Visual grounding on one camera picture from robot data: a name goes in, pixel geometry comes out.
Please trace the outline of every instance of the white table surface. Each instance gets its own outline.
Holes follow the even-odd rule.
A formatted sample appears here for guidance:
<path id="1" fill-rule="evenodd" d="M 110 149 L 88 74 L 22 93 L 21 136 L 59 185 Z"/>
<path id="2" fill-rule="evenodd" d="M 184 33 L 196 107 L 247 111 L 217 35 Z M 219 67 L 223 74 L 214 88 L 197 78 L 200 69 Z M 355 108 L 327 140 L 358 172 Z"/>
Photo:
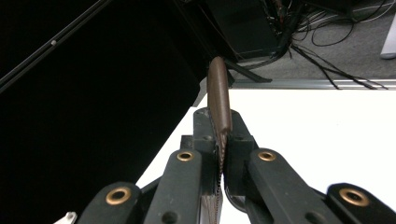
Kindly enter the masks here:
<path id="1" fill-rule="evenodd" d="M 259 147 L 280 153 L 312 188 L 347 182 L 369 190 L 396 210 L 396 91 L 230 90 Z M 179 123 L 140 188 L 163 174 L 182 134 L 192 134 L 192 113 Z M 249 223 L 224 197 L 221 223 Z"/>

